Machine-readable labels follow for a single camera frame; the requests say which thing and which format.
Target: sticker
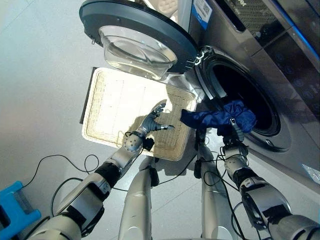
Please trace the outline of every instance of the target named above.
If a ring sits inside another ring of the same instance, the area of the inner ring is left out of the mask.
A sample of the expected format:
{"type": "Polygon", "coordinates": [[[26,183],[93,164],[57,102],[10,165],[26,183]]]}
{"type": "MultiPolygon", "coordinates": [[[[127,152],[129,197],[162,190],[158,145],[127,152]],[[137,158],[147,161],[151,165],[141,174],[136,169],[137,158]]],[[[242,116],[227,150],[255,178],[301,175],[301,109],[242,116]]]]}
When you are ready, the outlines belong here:
{"type": "Polygon", "coordinates": [[[304,170],[310,175],[310,177],[315,181],[317,184],[320,184],[320,171],[313,169],[307,165],[302,164],[304,170]]]}
{"type": "Polygon", "coordinates": [[[212,13],[212,8],[205,0],[194,0],[192,4],[192,14],[206,30],[212,13]]]}

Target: door glass window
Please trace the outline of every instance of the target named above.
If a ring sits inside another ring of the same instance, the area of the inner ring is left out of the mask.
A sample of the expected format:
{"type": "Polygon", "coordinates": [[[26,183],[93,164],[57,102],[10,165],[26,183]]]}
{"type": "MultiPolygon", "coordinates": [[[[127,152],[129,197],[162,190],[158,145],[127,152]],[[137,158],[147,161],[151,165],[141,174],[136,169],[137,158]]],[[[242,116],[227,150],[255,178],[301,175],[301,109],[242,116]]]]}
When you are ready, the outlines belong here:
{"type": "Polygon", "coordinates": [[[121,26],[99,29],[107,63],[123,72],[160,80],[176,62],[173,51],[154,38],[121,26]]]}

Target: blue stool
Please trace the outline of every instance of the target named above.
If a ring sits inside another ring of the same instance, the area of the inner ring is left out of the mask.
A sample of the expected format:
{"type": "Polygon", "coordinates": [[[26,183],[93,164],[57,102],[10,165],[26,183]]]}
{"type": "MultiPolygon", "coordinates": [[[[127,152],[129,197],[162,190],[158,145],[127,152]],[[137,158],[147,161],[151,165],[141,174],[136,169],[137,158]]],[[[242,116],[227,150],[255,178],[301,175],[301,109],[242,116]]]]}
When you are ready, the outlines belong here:
{"type": "Polygon", "coordinates": [[[11,186],[0,191],[0,220],[6,224],[4,229],[0,230],[0,239],[8,240],[19,233],[25,227],[41,218],[39,210],[34,210],[26,214],[22,206],[15,198],[15,192],[22,189],[20,181],[16,181],[11,186]]]}

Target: gray floor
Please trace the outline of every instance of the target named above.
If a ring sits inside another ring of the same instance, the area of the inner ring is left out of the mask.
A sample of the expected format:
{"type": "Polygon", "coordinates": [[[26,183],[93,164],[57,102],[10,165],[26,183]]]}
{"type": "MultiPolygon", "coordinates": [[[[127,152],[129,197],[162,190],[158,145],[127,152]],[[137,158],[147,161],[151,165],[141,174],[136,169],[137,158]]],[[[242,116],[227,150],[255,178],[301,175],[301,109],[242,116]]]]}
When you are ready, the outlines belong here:
{"type": "MultiPolygon", "coordinates": [[[[26,184],[39,160],[48,155],[63,154],[83,168],[88,154],[96,154],[103,161],[115,151],[81,136],[79,119],[92,67],[106,65],[102,49],[92,45],[83,33],[78,14],[81,3],[82,0],[0,1],[0,189],[17,180],[26,184]]],[[[213,151],[222,144],[214,130],[208,144],[213,151]]],[[[160,181],[183,169],[194,155],[191,147],[188,149],[179,162],[159,162],[160,181]]],[[[144,156],[138,158],[117,183],[118,188],[128,189],[143,159],[144,156]]],[[[95,160],[90,159],[89,165],[94,166],[95,160]]],[[[285,195],[294,213],[319,221],[319,199],[310,199],[292,179],[253,156],[250,166],[285,195]]],[[[192,170],[191,164],[182,176],[152,190],[153,239],[200,237],[201,182],[193,177],[192,170]]],[[[61,157],[51,157],[43,161],[34,182],[23,192],[44,217],[49,214],[57,186],[69,177],[85,175],[61,157]]],[[[76,184],[68,183],[56,202],[76,184]]],[[[241,200],[238,192],[229,192],[233,205],[241,200]]],[[[117,239],[125,196],[125,192],[112,191],[104,203],[101,221],[86,239],[117,239]]],[[[257,239],[244,210],[240,207],[236,213],[246,237],[257,239]]]]}

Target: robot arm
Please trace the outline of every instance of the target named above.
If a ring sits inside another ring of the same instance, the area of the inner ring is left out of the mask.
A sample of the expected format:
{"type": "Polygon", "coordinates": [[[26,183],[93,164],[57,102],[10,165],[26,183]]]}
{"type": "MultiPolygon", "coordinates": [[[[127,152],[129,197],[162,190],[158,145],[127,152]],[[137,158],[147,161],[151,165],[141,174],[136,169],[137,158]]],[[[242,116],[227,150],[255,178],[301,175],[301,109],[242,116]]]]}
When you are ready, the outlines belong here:
{"type": "Polygon", "coordinates": [[[61,202],[56,214],[38,228],[29,240],[79,240],[92,232],[105,209],[103,201],[109,196],[117,181],[142,151],[150,131],[172,129],[171,125],[155,122],[165,107],[155,107],[141,126],[123,141],[123,145],[109,157],[94,173],[88,175],[61,202]]]}
{"type": "Polygon", "coordinates": [[[286,198],[248,167],[243,133],[234,119],[231,125],[233,137],[223,138],[224,166],[239,189],[252,226],[257,230],[268,229],[274,240],[320,239],[320,225],[305,216],[293,215],[286,198]]]}

